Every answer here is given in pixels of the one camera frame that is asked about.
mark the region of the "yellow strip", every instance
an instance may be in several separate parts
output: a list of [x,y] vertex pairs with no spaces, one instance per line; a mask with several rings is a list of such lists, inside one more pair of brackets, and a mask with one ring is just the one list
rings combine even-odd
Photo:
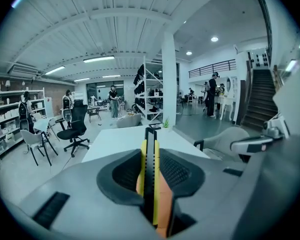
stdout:
[[154,142],[154,200],[153,200],[153,225],[158,225],[158,210],[160,197],[160,148],[159,142]]
[[141,144],[141,170],[139,174],[139,195],[144,196],[145,189],[145,171],[146,171],[146,153],[147,140],[143,140]]

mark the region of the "chair base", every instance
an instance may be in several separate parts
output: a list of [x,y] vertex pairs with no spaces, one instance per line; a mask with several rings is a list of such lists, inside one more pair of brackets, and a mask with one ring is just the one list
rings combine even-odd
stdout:
[[79,138],[79,137],[77,137],[77,138],[80,139],[80,140],[76,140],[76,138],[73,138],[73,139],[72,139],[72,140],[73,140],[73,143],[70,144],[70,145],[68,145],[68,146],[66,146],[66,147],[63,149],[65,152],[67,152],[67,149],[72,147],[71,156],[72,156],[73,158],[75,157],[74,152],[75,152],[76,147],[81,146],[81,147],[85,147],[87,150],[89,149],[89,146],[88,146],[88,145],[82,144],[82,142],[85,142],[85,141],[87,141],[87,142],[89,143],[90,140],[89,140],[88,138],[85,138],[85,139],[81,139],[81,138]]

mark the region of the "staircase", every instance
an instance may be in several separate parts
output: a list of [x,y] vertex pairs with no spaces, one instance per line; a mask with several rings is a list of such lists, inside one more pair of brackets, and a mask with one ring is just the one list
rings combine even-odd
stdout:
[[275,85],[268,69],[253,70],[253,82],[247,112],[242,125],[261,132],[264,122],[278,113],[273,101]]

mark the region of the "white ornate table leg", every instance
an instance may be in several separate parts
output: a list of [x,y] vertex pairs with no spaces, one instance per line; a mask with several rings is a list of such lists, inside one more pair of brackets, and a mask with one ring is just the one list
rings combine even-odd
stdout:
[[231,106],[231,110],[230,110],[230,114],[229,114],[229,120],[231,122],[232,121],[231,115],[232,115],[232,111],[234,110],[234,103],[232,102],[230,106]]
[[226,104],[223,102],[223,103],[222,103],[222,107],[221,107],[221,116],[220,116],[220,120],[222,120],[222,118],[224,117],[225,106],[226,106]]

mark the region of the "small green plant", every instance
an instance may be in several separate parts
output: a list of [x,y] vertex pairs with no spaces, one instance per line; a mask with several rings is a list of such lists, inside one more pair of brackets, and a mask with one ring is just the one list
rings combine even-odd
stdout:
[[162,127],[163,128],[168,128],[169,127],[169,117],[164,120],[164,122],[162,123]]

